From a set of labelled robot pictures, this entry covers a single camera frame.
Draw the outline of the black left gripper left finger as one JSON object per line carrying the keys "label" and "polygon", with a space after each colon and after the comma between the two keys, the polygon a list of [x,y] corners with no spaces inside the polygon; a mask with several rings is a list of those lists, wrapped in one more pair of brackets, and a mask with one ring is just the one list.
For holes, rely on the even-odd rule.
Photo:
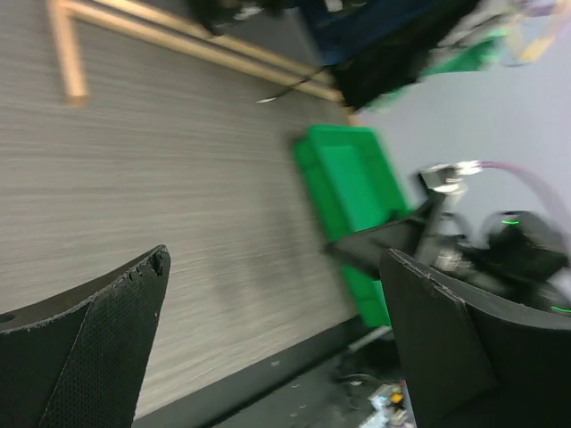
{"label": "black left gripper left finger", "polygon": [[159,245],[1,316],[3,427],[130,427],[170,275]]}

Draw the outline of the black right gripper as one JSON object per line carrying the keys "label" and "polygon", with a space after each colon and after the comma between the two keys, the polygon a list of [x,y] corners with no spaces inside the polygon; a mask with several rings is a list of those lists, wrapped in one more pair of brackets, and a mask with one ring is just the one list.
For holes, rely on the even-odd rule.
{"label": "black right gripper", "polygon": [[425,202],[404,218],[353,232],[327,243],[325,253],[365,276],[378,279],[385,249],[395,249],[415,256],[422,242],[437,228],[443,212],[441,203]]}

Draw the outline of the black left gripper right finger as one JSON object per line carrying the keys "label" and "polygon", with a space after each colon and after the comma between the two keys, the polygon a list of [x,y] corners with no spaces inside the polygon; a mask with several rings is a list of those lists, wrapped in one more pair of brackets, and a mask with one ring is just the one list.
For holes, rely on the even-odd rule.
{"label": "black left gripper right finger", "polygon": [[419,427],[568,427],[570,320],[395,250],[379,275]]}

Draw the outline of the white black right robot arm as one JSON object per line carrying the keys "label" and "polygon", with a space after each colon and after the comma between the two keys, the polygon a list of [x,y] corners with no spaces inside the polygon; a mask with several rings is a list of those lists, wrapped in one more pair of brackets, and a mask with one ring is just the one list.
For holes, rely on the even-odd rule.
{"label": "white black right robot arm", "polygon": [[395,249],[504,299],[569,316],[569,300],[551,281],[570,266],[560,234],[530,211],[496,212],[487,222],[486,242],[477,246],[461,215],[426,201],[403,217],[328,243],[325,251],[378,279],[383,250]]}

